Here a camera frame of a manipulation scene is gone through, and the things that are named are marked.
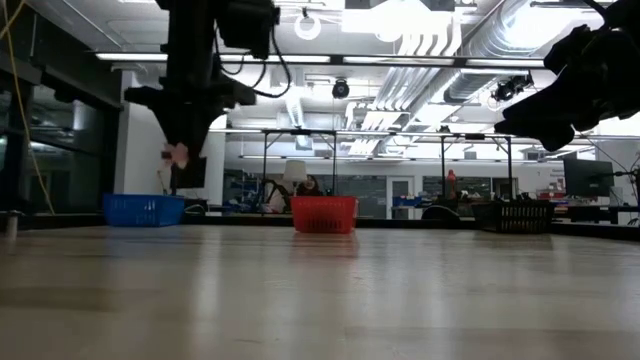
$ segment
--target yellow cable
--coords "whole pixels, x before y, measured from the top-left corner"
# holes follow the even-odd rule
[[[4,29],[0,31],[0,40],[2,40],[5,34],[9,32],[11,25],[13,25],[13,22],[16,21],[16,19],[18,18],[18,15],[20,15],[20,11],[22,11],[22,8],[24,7],[26,0],[20,1],[20,4],[18,4],[18,8],[16,9],[16,12],[11,17],[11,20],[7,19],[7,16],[8,16],[7,12],[9,11],[7,7],[7,2],[6,1],[3,1],[3,2],[4,2],[4,21],[6,22],[6,25],[4,26]]]
[[[36,154],[33,152],[33,148],[31,147],[31,133],[29,132],[29,123],[27,122],[27,116],[24,112],[24,104],[22,103],[22,93],[20,91],[20,81],[18,79],[18,71],[16,71],[16,62],[13,53],[13,40],[11,39],[11,32],[9,28],[11,24],[18,18],[20,11],[23,8],[25,0],[20,2],[18,5],[18,9],[15,14],[9,20],[8,11],[6,2],[5,2],[5,11],[4,11],[4,20],[7,23],[0,32],[0,40],[4,37],[5,33],[7,34],[7,42],[9,43],[9,59],[11,60],[11,70],[13,71],[13,80],[16,86],[16,96],[18,97],[18,105],[20,107],[20,115],[22,116],[22,123],[24,125],[24,137],[27,142],[27,149],[29,149],[29,154],[31,155],[31,160],[33,161],[33,167],[36,170],[36,174],[38,175],[38,181],[40,182],[40,187],[42,188],[42,192],[44,193],[45,200],[47,201],[47,206],[49,206],[49,211],[51,211],[51,215],[55,215],[55,211],[53,211],[53,204],[51,203],[51,197],[49,196],[49,192],[47,191],[47,187],[44,185],[44,181],[42,180],[42,174],[40,173],[40,167],[38,166],[38,161],[36,160]]]

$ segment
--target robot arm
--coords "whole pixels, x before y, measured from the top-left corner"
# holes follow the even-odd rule
[[[249,50],[255,58],[269,56],[271,32],[280,10],[271,0],[156,0],[169,12],[168,55],[162,90],[130,88],[125,100],[147,106],[156,115],[167,142],[183,144],[197,159],[213,120],[225,108],[253,105],[252,88],[222,73],[214,52],[216,29],[227,47]]]
[[[505,109],[496,132],[538,139],[556,151],[573,140],[574,129],[640,111],[640,1],[619,0],[606,10],[585,2],[604,16],[604,26],[577,27],[556,43],[544,60],[556,81]]]

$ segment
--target computer monitor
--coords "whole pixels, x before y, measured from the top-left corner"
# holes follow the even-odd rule
[[[613,165],[607,161],[564,159],[567,195],[609,197]]]

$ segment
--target red basket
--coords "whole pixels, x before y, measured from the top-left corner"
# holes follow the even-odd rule
[[[349,234],[356,227],[357,201],[351,196],[293,197],[293,225],[303,233]]]

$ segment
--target lamp shade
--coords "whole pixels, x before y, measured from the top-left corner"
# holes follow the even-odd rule
[[[284,181],[307,181],[307,165],[304,161],[288,160],[284,167]]]

